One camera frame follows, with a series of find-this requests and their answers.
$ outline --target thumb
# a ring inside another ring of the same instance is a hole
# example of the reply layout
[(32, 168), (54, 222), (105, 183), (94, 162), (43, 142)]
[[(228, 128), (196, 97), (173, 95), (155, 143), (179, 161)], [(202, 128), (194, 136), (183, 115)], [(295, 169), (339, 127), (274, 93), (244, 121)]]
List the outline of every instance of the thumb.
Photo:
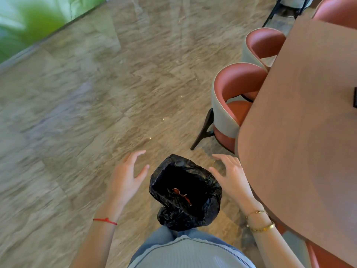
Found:
[(217, 169), (215, 169), (214, 167), (210, 167), (208, 168), (208, 170), (212, 173), (212, 175), (216, 178), (216, 180), (218, 181), (218, 183), (221, 183), (221, 181), (223, 180), (223, 176), (218, 172)]
[(147, 172), (149, 171), (149, 167), (150, 166), (148, 164), (146, 166), (144, 166), (143, 169), (140, 171), (140, 173), (135, 177), (135, 180), (139, 185), (142, 183), (142, 181), (147, 176)]

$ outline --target hand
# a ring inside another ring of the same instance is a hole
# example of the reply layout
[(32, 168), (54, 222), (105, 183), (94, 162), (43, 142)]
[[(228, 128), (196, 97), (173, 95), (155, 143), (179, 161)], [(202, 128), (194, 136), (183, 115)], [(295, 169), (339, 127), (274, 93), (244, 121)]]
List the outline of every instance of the hand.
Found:
[(208, 169), (221, 185), (222, 189), (237, 202), (239, 208), (245, 215), (250, 213), (251, 210), (257, 210), (254, 206), (258, 205), (259, 202), (253, 196), (239, 159), (224, 154), (213, 154), (212, 156), (217, 160), (221, 160), (226, 167), (225, 177), (214, 167)]
[(134, 177), (136, 159), (145, 152), (145, 150), (139, 150), (128, 153), (118, 165), (115, 166), (108, 185), (107, 198), (96, 212), (98, 217), (109, 217), (109, 219), (113, 221), (118, 220), (122, 209), (139, 189), (140, 184), (145, 179), (149, 170), (149, 165), (146, 165), (140, 173)]

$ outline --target bracelet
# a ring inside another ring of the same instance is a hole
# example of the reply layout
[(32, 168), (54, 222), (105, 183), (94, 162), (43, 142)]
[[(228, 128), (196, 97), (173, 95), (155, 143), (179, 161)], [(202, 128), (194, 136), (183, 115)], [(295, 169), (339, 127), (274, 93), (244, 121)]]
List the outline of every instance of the bracelet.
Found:
[(246, 216), (246, 220), (248, 220), (248, 216), (250, 216), (250, 215), (252, 215), (252, 214), (254, 214), (254, 213), (267, 213), (267, 211), (265, 211), (265, 210), (257, 210), (257, 211), (255, 211), (255, 212), (252, 212), (252, 213), (250, 213), (250, 214), (248, 214), (248, 215)]
[(273, 221), (271, 221), (271, 225), (266, 226), (265, 228), (251, 228), (248, 224), (247, 224), (247, 229), (252, 231), (252, 232), (263, 232), (263, 231), (267, 231), (270, 230), (272, 228), (275, 227), (275, 223)]
[(108, 217), (105, 218), (105, 219), (94, 218), (93, 221), (102, 221), (102, 222), (107, 222), (107, 223), (110, 223), (110, 224), (113, 224), (113, 225), (116, 225), (116, 226), (118, 225), (117, 223), (110, 221)]

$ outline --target crumpled black plastic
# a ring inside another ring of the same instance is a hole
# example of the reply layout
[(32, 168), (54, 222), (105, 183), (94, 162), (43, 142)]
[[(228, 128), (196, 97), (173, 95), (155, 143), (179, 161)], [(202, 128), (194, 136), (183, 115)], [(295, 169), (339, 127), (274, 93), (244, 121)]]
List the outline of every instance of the crumpled black plastic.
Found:
[[(187, 194), (188, 201), (175, 193)], [(150, 178), (150, 194), (164, 207), (157, 219), (171, 230), (183, 231), (207, 226), (217, 217), (222, 198), (222, 188), (206, 169), (189, 159), (171, 154), (154, 171)]]

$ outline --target red string bracelet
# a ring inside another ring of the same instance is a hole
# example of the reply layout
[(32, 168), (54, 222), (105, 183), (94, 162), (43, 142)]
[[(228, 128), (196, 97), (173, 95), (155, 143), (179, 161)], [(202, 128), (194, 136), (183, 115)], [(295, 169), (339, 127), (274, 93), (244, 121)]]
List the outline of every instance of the red string bracelet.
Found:
[(108, 217), (105, 218), (105, 219), (94, 218), (93, 221), (102, 221), (102, 222), (107, 222), (107, 223), (110, 223), (110, 224), (113, 224), (113, 225), (116, 225), (116, 226), (118, 225), (117, 223), (110, 221)]

